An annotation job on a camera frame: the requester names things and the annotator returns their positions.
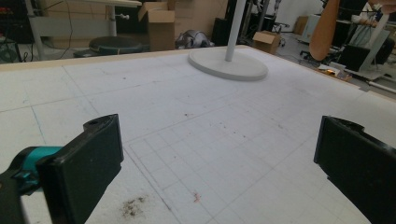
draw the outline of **floor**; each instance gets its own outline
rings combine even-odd
[[[87,223],[369,223],[313,163],[320,119],[353,120],[396,146],[396,104],[239,51],[271,74],[212,77],[187,54],[1,72],[0,168],[17,149],[67,143],[82,123],[118,113],[122,170]],[[24,202],[32,223],[50,223],[43,199]]]
[[[285,40],[285,47],[280,47],[278,48],[276,52],[276,56],[281,57],[283,59],[286,59],[288,61],[298,63],[302,66],[315,69],[319,66],[319,63],[311,61],[311,60],[305,60],[301,55],[300,52],[301,50],[308,50],[308,45],[305,43],[302,43],[297,40],[299,37],[298,35],[292,34],[292,33],[285,33],[282,34],[282,37]],[[60,59],[70,59],[74,58],[73,53],[76,51],[84,50],[84,48],[81,49],[54,49],[50,47],[50,42],[45,42],[45,53],[48,55],[50,60],[60,60]],[[34,57],[32,59],[32,50],[30,45],[20,45],[20,50],[21,50],[21,55],[24,53],[27,53],[26,61],[38,61],[38,58],[36,57],[36,52],[34,53]],[[391,55],[389,57],[390,60],[396,61],[396,55]],[[391,69],[394,70],[394,74],[392,74],[392,78],[394,81],[396,81],[396,65],[393,64],[387,64],[387,66]],[[379,79],[377,82],[381,83],[387,87],[390,87],[392,89],[396,90],[396,82],[394,81],[387,81],[385,79]],[[363,91],[374,91],[382,95],[386,95],[392,99],[396,99],[396,93],[390,92],[390,91],[384,91],[382,89],[379,89],[375,86],[371,86],[368,84],[367,80],[364,78],[360,78],[358,76],[354,76],[354,78],[349,80],[350,83],[357,85],[361,88]]]

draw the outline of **desk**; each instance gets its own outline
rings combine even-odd
[[[38,59],[45,60],[43,44],[41,36],[68,36],[70,34],[77,34],[74,36],[84,35],[104,35],[115,36],[116,30],[116,15],[114,6],[119,7],[138,7],[142,3],[138,1],[129,0],[80,0],[80,2],[105,4],[109,6],[110,14],[109,21],[95,21],[95,20],[78,20],[78,19],[61,19],[37,17],[34,13],[31,0],[25,0],[27,13],[29,17],[30,26],[32,27],[35,45],[37,47]]]
[[[188,50],[0,65],[0,170],[25,147],[62,146],[118,113],[125,160],[88,223],[369,223],[313,163],[318,129],[333,115],[396,147],[396,102],[237,51],[268,76],[212,77]],[[50,223],[41,193],[23,201],[31,223]]]

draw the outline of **white pole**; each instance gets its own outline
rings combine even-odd
[[[235,50],[236,40],[238,39],[239,28],[241,27],[246,1],[247,0],[238,0],[236,3],[235,14],[233,15],[233,26],[231,28],[227,52],[225,54],[225,61],[227,62],[231,62],[233,60],[233,52]]]
[[[110,12],[110,35],[117,36],[117,25],[116,25],[116,8],[114,6],[108,6]]]

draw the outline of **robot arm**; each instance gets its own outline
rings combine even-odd
[[[22,195],[42,188],[53,223],[84,223],[123,161],[117,115],[83,125],[64,147],[28,147],[0,174],[0,223],[29,223]]]

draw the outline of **black equipment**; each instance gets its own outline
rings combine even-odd
[[[346,69],[359,72],[361,65],[369,53],[369,49],[346,45],[341,53],[338,63],[345,65]]]
[[[24,0],[0,0],[0,33],[19,44],[35,42]]]
[[[314,162],[371,223],[396,223],[395,148],[359,124],[323,117]]]
[[[53,223],[84,223],[123,161],[118,115],[93,119],[64,147],[28,147],[0,174],[0,223],[28,223],[22,195],[42,188]]]

